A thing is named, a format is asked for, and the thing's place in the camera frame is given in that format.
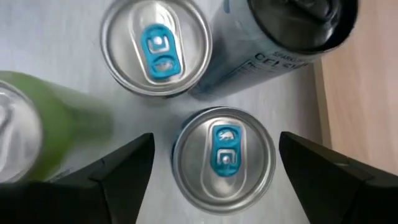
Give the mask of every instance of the pull tab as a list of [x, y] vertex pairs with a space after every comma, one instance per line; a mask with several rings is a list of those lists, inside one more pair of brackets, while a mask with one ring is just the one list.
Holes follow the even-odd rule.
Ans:
[[339, 0], [290, 0], [289, 2], [320, 22], [330, 21], [339, 10]]
[[165, 25], [146, 27], [141, 35], [141, 46], [153, 79], [163, 80], [181, 72], [174, 35]]
[[235, 175], [241, 166], [242, 131], [236, 125], [213, 127], [210, 165], [221, 177]]

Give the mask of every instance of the white can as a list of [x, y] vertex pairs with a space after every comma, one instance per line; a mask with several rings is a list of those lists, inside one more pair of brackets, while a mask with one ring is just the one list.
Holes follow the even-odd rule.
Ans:
[[358, 0], [224, 0], [191, 93], [214, 99], [313, 63], [348, 38], [357, 14]]

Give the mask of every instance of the celsius can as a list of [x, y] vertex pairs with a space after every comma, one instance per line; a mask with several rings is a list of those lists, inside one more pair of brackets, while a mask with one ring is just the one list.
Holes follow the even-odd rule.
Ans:
[[210, 61], [210, 27], [189, 0], [120, 0], [103, 19], [101, 47], [113, 77], [143, 96], [173, 97]]
[[16, 72], [0, 72], [0, 183], [45, 180], [72, 147], [104, 143], [111, 114], [100, 102]]
[[306, 66], [340, 46], [358, 0], [224, 0], [213, 20], [214, 53], [192, 94], [217, 98]]
[[275, 148], [264, 126], [228, 107], [192, 115], [173, 146], [172, 169], [194, 206], [219, 215], [240, 212], [267, 191], [275, 171]]

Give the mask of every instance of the blue pull tab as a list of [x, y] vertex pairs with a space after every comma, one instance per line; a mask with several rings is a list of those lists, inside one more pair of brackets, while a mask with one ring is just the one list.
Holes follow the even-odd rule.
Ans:
[[173, 33], [163, 24], [146, 27], [141, 45], [153, 79], [166, 79], [181, 72]]
[[212, 135], [211, 167], [221, 177], [235, 175], [241, 166], [241, 128], [236, 125], [216, 125]]

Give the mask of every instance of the silver can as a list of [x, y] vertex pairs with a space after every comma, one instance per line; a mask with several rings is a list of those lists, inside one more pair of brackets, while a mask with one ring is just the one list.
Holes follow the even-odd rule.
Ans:
[[192, 115], [172, 151], [175, 180], [185, 198], [219, 215], [240, 212], [267, 191], [275, 148], [264, 126], [236, 108], [208, 108]]
[[143, 96], [171, 97], [196, 84], [210, 61], [210, 27], [187, 0], [116, 1], [101, 48], [113, 77]]
[[357, 15], [358, 0], [224, 0], [192, 93], [217, 98], [313, 63], [348, 38]]

